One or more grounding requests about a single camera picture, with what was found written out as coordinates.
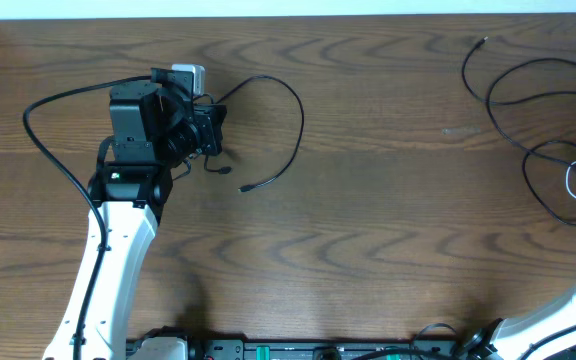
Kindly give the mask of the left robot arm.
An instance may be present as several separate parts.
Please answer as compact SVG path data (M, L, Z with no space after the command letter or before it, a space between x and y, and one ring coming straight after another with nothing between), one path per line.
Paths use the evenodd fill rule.
M81 186L90 206L85 250L46 359L124 359L141 267L172 190L172 171L220 151L226 108L189 73L109 84L113 133Z

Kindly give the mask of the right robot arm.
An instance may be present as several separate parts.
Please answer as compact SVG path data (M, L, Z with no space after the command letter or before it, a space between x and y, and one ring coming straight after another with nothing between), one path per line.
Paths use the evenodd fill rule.
M576 346L576 282L563 295L520 317L477 330L454 354L467 359L546 359Z

